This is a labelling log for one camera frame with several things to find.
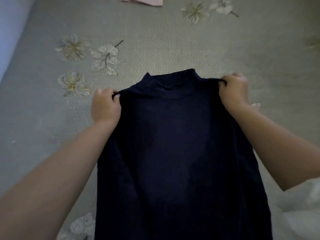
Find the person's right hand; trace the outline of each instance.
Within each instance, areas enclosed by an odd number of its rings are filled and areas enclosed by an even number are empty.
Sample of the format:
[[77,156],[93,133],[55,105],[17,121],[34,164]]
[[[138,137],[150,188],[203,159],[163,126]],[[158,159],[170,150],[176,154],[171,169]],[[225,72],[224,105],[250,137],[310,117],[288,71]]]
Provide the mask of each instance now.
[[94,122],[107,122],[113,129],[117,126],[121,114],[120,94],[114,96],[112,100],[112,94],[115,92],[112,88],[104,90],[98,88],[91,103],[91,116]]
[[248,106],[248,82],[241,73],[233,73],[221,78],[219,96],[226,110],[233,116],[239,109]]

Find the dark navy shirt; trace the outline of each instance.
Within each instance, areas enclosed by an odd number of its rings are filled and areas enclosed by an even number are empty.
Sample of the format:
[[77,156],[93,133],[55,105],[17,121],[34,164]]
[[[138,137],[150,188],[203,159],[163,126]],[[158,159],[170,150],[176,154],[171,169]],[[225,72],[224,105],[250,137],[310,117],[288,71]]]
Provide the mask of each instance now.
[[98,160],[95,239],[272,239],[252,146],[194,69],[120,91]]

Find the folded pink cloth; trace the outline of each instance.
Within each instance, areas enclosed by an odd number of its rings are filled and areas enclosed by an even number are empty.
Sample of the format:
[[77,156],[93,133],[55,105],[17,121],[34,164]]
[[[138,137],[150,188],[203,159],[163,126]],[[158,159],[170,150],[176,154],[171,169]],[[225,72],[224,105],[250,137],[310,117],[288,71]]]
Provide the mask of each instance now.
[[121,0],[125,2],[139,2],[139,3],[145,3],[151,6],[162,6],[163,0]]

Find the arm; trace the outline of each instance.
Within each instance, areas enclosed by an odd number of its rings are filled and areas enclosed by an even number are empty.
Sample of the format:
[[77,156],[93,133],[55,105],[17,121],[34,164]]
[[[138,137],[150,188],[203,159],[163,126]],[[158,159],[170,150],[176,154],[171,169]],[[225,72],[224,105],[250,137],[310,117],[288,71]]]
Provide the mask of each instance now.
[[43,161],[0,199],[0,239],[55,239],[121,113],[119,95],[96,91],[94,125]]
[[247,101],[248,85],[242,74],[222,77],[221,101],[238,122],[262,163],[282,190],[320,177],[320,148],[274,123]]

